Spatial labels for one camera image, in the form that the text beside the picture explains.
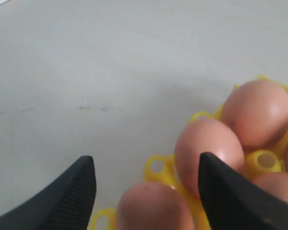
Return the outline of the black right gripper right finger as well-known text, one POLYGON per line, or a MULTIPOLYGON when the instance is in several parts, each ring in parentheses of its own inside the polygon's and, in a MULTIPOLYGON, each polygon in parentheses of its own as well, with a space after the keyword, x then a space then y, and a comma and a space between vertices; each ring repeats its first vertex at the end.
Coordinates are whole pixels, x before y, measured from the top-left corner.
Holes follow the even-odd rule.
POLYGON ((213 230, 288 230, 288 203, 210 152, 200 155, 198 189, 213 230))

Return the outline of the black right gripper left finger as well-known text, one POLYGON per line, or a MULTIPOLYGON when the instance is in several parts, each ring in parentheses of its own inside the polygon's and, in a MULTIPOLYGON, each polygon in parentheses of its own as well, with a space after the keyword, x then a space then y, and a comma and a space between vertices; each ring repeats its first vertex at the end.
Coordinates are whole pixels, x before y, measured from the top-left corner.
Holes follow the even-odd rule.
POLYGON ((0 216, 0 230, 85 230, 96 198, 91 156, 81 156, 38 194, 0 216))

